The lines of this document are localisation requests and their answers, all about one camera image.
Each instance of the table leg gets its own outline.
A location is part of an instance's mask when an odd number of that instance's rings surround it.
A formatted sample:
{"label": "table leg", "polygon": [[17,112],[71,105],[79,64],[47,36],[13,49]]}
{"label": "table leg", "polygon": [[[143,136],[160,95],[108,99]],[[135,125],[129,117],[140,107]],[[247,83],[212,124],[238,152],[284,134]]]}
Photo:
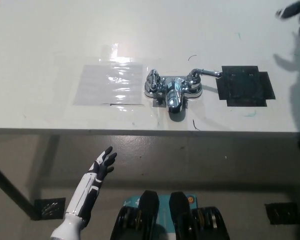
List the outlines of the table leg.
{"label": "table leg", "polygon": [[40,220],[41,213],[21,194],[21,192],[0,171],[0,188],[5,192],[32,220]]}
{"label": "table leg", "polygon": [[[51,136],[51,146],[47,152],[54,154],[60,136]],[[11,181],[0,171],[0,188],[7,194],[31,220],[62,219],[64,217],[66,198],[35,199],[34,204],[23,196],[23,194],[11,183]]]}

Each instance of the black floor tape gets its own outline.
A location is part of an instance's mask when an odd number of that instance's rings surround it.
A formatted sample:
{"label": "black floor tape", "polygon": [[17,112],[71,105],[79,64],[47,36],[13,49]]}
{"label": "black floor tape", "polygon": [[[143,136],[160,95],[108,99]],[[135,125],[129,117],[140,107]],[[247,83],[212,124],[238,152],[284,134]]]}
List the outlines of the black floor tape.
{"label": "black floor tape", "polygon": [[216,85],[228,107],[266,107],[266,100],[276,99],[268,73],[257,66],[222,66]]}
{"label": "black floor tape", "polygon": [[265,209],[272,225],[298,224],[298,206],[295,202],[265,204]]}
{"label": "black floor tape", "polygon": [[63,219],[66,198],[36,199],[34,207],[41,213],[41,220]]}

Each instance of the concrete floor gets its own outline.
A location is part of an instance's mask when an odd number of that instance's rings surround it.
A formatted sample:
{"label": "concrete floor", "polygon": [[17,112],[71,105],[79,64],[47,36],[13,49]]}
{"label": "concrete floor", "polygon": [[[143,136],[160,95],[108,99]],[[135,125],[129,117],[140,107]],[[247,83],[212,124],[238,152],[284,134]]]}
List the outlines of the concrete floor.
{"label": "concrete floor", "polygon": [[[232,240],[300,240],[300,226],[270,225],[264,204],[300,206],[294,139],[0,135],[0,169],[31,200],[66,197],[108,146],[118,153],[82,240],[108,240],[123,201],[145,189],[196,194],[216,206]],[[31,221],[0,190],[0,240],[47,240],[61,220]]]}

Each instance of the faucet spout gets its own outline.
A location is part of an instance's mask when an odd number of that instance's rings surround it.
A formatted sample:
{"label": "faucet spout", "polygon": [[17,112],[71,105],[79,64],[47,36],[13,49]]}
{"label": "faucet spout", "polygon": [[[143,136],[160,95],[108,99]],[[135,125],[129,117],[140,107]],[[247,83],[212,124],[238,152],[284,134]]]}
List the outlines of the faucet spout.
{"label": "faucet spout", "polygon": [[165,102],[170,113],[179,113],[182,110],[183,82],[180,77],[168,77],[165,80]]}

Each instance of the black tape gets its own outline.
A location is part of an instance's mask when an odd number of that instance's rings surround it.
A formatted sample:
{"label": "black tape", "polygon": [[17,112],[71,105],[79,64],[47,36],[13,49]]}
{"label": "black tape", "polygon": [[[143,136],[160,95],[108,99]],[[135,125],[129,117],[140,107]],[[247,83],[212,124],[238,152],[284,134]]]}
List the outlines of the black tape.
{"label": "black tape", "polygon": [[268,73],[257,66],[222,66],[216,85],[228,107],[266,107],[266,100],[276,99]]}

